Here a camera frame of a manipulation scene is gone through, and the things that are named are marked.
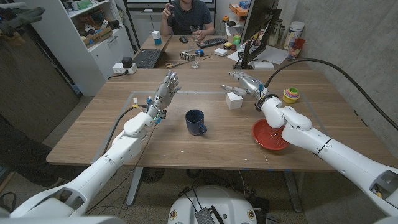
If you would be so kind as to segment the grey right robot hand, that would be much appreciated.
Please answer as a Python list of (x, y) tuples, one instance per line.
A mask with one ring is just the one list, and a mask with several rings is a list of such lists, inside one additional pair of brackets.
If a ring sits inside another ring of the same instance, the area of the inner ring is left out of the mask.
[(249, 76), (247, 73), (242, 71), (229, 72), (228, 74), (238, 81), (238, 83), (241, 85), (241, 88), (221, 85), (222, 89), (230, 91), (238, 96), (251, 95), (256, 100), (259, 100), (267, 94), (267, 88), (263, 82), (257, 78)]

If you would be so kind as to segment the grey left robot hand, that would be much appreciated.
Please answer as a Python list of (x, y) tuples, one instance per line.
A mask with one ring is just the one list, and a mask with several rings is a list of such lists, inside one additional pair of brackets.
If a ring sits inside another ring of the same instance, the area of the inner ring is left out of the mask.
[(174, 94), (181, 89), (177, 86), (178, 84), (177, 72), (169, 70), (147, 107), (146, 113), (154, 119), (159, 117), (161, 112), (171, 103)]

